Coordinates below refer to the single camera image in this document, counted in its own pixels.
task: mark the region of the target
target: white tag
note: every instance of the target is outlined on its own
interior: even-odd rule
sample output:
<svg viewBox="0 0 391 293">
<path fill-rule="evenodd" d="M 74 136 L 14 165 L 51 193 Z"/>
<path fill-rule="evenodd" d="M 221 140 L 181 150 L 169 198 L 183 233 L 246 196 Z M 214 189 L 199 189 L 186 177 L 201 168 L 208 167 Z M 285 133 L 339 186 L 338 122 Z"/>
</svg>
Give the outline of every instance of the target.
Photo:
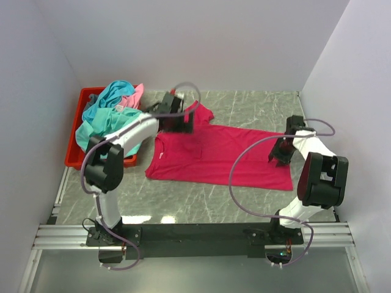
<svg viewBox="0 0 391 293">
<path fill-rule="evenodd" d="M 117 110 L 117 112 L 122 112 L 124 107 L 121 105 L 116 105 L 114 108 Z"/>
</svg>

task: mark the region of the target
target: cable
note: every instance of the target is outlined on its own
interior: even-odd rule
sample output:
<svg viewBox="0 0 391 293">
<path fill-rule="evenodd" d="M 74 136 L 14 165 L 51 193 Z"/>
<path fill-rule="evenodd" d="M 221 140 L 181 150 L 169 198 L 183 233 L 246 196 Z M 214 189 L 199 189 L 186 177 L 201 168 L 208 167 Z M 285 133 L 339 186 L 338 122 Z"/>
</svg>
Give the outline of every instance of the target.
<svg viewBox="0 0 391 293">
<path fill-rule="evenodd" d="M 314 121 L 319 121 L 319 122 L 322 122 L 326 125 L 328 125 L 333 134 L 318 134 L 319 136 L 330 136 L 330 135 L 334 135 L 335 134 L 335 129 L 327 122 L 323 121 L 323 120 L 320 120 L 320 119 L 313 119 Z M 307 252 L 308 252 L 308 249 L 310 248 L 311 246 L 311 243 L 312 243 L 312 240 L 313 240 L 313 234 L 314 234 L 314 231 L 313 231 L 313 228 L 312 226 L 310 226 L 307 222 L 302 222 L 300 219 L 297 219 L 297 218 L 292 218 L 292 217 L 287 217 L 287 216 L 284 216 L 284 215 L 266 215 L 266 214 L 259 214 L 257 212 L 253 212 L 253 211 L 250 211 L 249 209 L 245 208 L 244 206 L 242 206 L 239 201 L 236 199 L 235 195 L 233 194 L 233 191 L 232 191 L 232 177 L 233 177 L 233 172 L 235 171 L 235 167 L 238 165 L 240 159 L 247 153 L 249 152 L 251 149 L 253 149 L 253 147 L 259 145 L 260 143 L 262 142 L 265 142 L 267 140 L 270 140 L 270 139 L 279 139 L 279 138 L 309 138 L 309 137 L 314 137 L 316 136 L 316 133 L 311 133 L 309 135 L 306 135 L 306 136 L 296 136 L 296 135 L 291 135 L 291 134 L 282 134 L 282 135 L 279 135 L 279 136 L 269 136 L 269 137 L 265 137 L 264 139 L 261 139 L 255 143 L 253 143 L 251 146 L 249 146 L 248 148 L 246 148 L 239 156 L 238 158 L 236 159 L 236 161 L 233 163 L 232 165 L 232 168 L 231 168 L 231 171 L 230 171 L 230 176 L 228 178 L 228 189 L 229 189 L 229 192 L 230 192 L 230 195 L 231 195 L 231 198 L 233 200 L 233 202 L 240 208 L 242 209 L 243 211 L 245 211 L 246 213 L 250 214 L 250 215 L 254 215 L 256 217 L 262 217 L 262 218 L 271 218 L 271 219 L 287 219 L 287 220 L 292 220 L 292 221 L 295 221 L 295 222 L 298 222 L 300 223 L 301 225 L 304 225 L 306 227 L 308 227 L 310 230 L 311 230 L 311 236 L 310 236 L 310 239 L 308 241 L 308 244 L 307 246 L 305 247 L 304 251 L 294 260 L 290 261 L 289 263 L 287 264 L 283 264 L 283 266 L 288 266 L 290 264 L 293 264 L 295 263 L 296 261 L 298 261 L 299 259 L 301 259 Z"/>
<path fill-rule="evenodd" d="M 117 136 L 115 137 L 112 137 L 110 139 L 106 139 L 96 145 L 94 145 L 91 150 L 88 151 L 88 153 L 86 153 L 86 156 L 84 157 L 83 159 L 83 163 L 81 165 L 81 170 L 80 170 L 80 183 L 81 183 L 81 188 L 82 190 L 87 193 L 87 194 L 94 194 L 94 197 L 95 197 L 95 202 L 97 204 L 97 213 L 98 213 L 98 218 L 100 219 L 101 221 L 101 224 L 103 226 L 103 228 L 113 237 L 121 240 L 121 241 L 124 241 L 125 243 L 129 244 L 130 246 L 132 246 L 136 251 L 137 251 L 137 259 L 135 260 L 135 262 L 133 262 L 131 265 L 127 266 L 127 267 L 111 267 L 111 266 L 108 266 L 106 264 L 103 264 L 102 266 L 108 268 L 109 270 L 127 270 L 127 269 L 130 269 L 132 267 L 134 267 L 139 261 L 140 261 L 140 258 L 141 258 L 141 252 L 140 252 L 140 249 L 137 247 L 136 244 L 134 244 L 133 242 L 129 241 L 128 239 L 125 239 L 117 234 L 115 234 L 113 231 L 110 230 L 110 228 L 107 226 L 106 222 L 104 221 L 103 219 L 103 216 L 102 216 L 102 211 L 101 211 L 101 206 L 100 206 L 100 201 L 99 201 L 99 193 L 96 192 L 96 191 L 92 191 L 92 190 L 89 190 L 87 187 L 86 187 L 86 184 L 84 182 L 84 172 L 85 172 L 85 169 L 86 169 L 86 165 L 87 165 L 87 161 L 89 160 L 89 157 L 91 157 L 92 153 L 99 147 L 101 147 L 102 145 L 106 144 L 106 143 L 109 143 L 109 142 L 112 142 L 116 139 L 118 139 L 119 137 L 123 136 L 124 134 L 126 134 L 127 132 L 131 131 L 133 128 L 137 127 L 138 125 L 140 125 L 141 123 L 149 120 L 149 119 L 154 119 L 154 118 L 168 118 L 168 117 L 182 117 L 182 116 L 185 116 L 185 115 L 188 115 L 190 113 L 193 113 L 200 105 L 201 105 L 201 92 L 200 90 L 198 89 L 198 87 L 193 84 L 192 82 L 181 82 L 179 84 L 177 84 L 174 88 L 173 88 L 173 91 L 175 92 L 177 89 L 179 89 L 180 87 L 191 87 L 193 88 L 197 94 L 198 94 L 198 103 L 195 105 L 195 107 L 193 107 L 192 109 L 190 109 L 189 111 L 185 111 L 185 112 L 182 112 L 182 113 L 170 113 L 170 114 L 154 114 L 152 116 L 149 116 L 149 117 L 146 117 L 144 119 L 141 119 L 141 120 L 138 120 L 137 123 L 135 124 L 132 124 L 132 125 L 129 125 L 129 127 L 125 127 L 123 129 L 123 131 L 121 131 Z"/>
<path fill-rule="evenodd" d="M 81 225 L 82 225 L 83 229 L 85 229 L 87 232 L 89 232 L 89 230 L 84 226 L 84 221 L 85 220 L 90 220 L 94 224 L 95 224 L 95 221 L 92 220 L 91 218 L 84 218 L 83 221 L 81 222 Z"/>
</svg>

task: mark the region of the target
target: red shirt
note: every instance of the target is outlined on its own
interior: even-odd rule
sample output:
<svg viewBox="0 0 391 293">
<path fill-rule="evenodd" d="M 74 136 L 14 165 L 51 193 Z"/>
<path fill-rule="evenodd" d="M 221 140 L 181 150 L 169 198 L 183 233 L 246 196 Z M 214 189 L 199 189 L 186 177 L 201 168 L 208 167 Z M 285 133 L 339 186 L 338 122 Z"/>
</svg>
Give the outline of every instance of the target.
<svg viewBox="0 0 391 293">
<path fill-rule="evenodd" d="M 211 125 L 213 118 L 212 111 L 200 105 L 194 113 L 192 134 L 159 133 L 146 177 L 228 185 L 234 161 L 248 146 L 264 137 L 281 134 Z M 234 186 L 293 190 L 289 166 L 276 167 L 276 161 L 268 162 L 275 142 L 276 139 L 263 142 L 242 157 L 233 174 Z"/>
</svg>

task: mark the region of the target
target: marble table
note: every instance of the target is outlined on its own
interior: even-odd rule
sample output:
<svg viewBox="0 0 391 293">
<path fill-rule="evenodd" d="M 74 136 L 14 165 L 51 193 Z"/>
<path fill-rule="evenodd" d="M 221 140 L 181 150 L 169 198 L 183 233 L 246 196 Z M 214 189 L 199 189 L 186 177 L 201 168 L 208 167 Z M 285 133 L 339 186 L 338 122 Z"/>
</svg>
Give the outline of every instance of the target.
<svg viewBox="0 0 391 293">
<path fill-rule="evenodd" d="M 193 92 L 185 92 L 187 105 Z M 163 91 L 146 92 L 143 106 L 160 101 Z M 286 118 L 302 115 L 297 92 L 209 91 L 202 92 L 202 103 L 214 112 L 213 124 L 284 132 Z M 268 219 L 246 214 L 232 202 L 227 186 L 178 181 L 154 181 L 145 177 L 153 154 L 153 138 L 142 143 L 137 166 L 125 169 L 119 187 L 119 209 L 125 223 L 230 223 L 265 222 Z M 295 190 L 234 187 L 239 201 L 253 211 L 274 214 L 296 196 L 296 185 L 304 160 L 298 152 L 291 163 Z M 86 195 L 79 182 L 79 172 L 72 169 L 62 199 L 57 224 L 81 224 L 83 218 L 95 217 L 93 198 Z M 319 212 L 311 222 L 334 222 L 333 211 Z"/>
</svg>

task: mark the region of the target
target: white wall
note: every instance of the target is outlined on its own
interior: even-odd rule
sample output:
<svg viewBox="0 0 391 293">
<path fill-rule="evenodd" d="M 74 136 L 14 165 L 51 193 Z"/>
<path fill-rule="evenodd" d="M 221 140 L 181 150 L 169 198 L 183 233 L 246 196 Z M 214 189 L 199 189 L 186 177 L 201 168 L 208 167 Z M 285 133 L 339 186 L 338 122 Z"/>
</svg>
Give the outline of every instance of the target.
<svg viewBox="0 0 391 293">
<path fill-rule="evenodd" d="M 349 159 L 345 201 L 372 292 L 391 285 L 391 2 L 351 0 L 302 91 L 308 117 L 337 129 L 325 140 Z"/>
<path fill-rule="evenodd" d="M 53 208 L 80 85 L 30 0 L 0 2 L 0 292 Z"/>
<path fill-rule="evenodd" d="M 82 86 L 301 90 L 348 0 L 36 0 Z"/>
</svg>

